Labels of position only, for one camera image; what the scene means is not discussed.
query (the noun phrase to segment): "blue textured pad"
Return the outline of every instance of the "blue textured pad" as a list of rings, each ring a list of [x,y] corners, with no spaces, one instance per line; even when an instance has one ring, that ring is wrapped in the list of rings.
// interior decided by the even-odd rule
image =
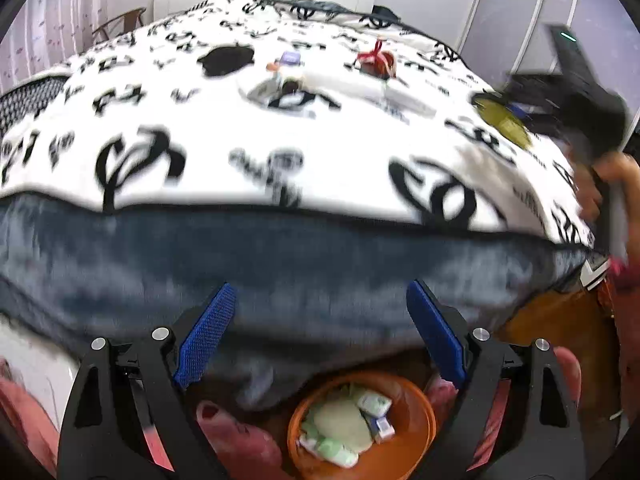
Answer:
[[[442,378],[460,389],[466,380],[462,345],[418,282],[406,290],[406,309]]]
[[[200,380],[236,311],[236,291],[225,283],[180,347],[174,380],[183,390]]]

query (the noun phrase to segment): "yellow object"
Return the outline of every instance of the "yellow object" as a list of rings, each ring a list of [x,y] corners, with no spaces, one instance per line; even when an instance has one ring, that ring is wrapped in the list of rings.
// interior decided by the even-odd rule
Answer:
[[[503,137],[523,150],[531,147],[531,139],[527,129],[508,108],[489,99],[478,99],[475,104],[482,120],[498,130]]]

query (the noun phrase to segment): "silver screw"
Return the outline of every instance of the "silver screw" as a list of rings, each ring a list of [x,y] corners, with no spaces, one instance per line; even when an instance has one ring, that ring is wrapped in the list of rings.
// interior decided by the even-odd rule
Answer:
[[[473,334],[478,341],[486,341],[490,337],[489,333],[484,328],[475,328]]]
[[[551,348],[551,345],[546,339],[536,339],[536,346],[540,348],[543,352],[546,352]]]
[[[156,328],[151,333],[151,337],[156,341],[164,341],[168,335],[169,335],[169,329],[165,328],[164,326]]]
[[[97,337],[91,341],[91,348],[94,350],[101,350],[107,344],[107,340],[103,337]]]

